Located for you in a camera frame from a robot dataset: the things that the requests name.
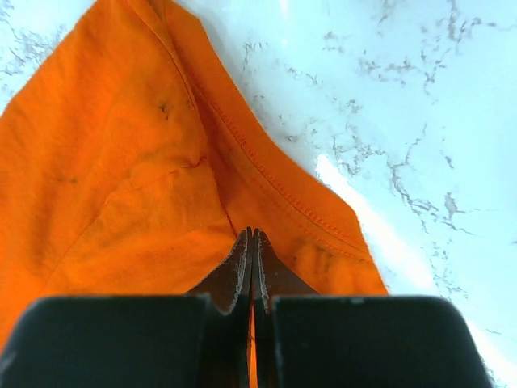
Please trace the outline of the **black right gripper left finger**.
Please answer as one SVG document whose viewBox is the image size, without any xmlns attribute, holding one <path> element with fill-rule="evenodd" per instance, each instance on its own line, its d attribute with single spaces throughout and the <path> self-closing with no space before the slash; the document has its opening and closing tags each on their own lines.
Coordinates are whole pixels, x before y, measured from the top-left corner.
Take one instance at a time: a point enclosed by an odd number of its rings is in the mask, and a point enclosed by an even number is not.
<svg viewBox="0 0 517 388">
<path fill-rule="evenodd" d="M 243 230 L 184 295 L 33 302 L 2 352 L 2 386 L 247 387 L 252 248 Z"/>
</svg>

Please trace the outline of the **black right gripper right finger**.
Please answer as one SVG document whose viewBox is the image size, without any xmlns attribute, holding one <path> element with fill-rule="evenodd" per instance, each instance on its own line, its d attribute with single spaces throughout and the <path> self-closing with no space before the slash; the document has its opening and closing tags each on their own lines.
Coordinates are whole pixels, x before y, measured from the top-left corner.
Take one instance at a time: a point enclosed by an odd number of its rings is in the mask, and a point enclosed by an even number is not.
<svg viewBox="0 0 517 388">
<path fill-rule="evenodd" d="M 439 297 L 321 295 L 253 234 L 261 387 L 487 387 L 459 310 Z"/>
</svg>

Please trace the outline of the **orange t-shirt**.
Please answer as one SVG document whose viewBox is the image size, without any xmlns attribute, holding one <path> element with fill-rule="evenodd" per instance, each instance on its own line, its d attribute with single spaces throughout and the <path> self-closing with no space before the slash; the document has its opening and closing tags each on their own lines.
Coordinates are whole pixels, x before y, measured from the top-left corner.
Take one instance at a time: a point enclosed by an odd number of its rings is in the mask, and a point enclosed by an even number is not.
<svg viewBox="0 0 517 388">
<path fill-rule="evenodd" d="M 387 293 L 354 211 L 265 134 L 200 21 L 96 2 L 2 114 L 2 351 L 42 298 L 184 295 L 243 230 L 321 295 Z"/>
</svg>

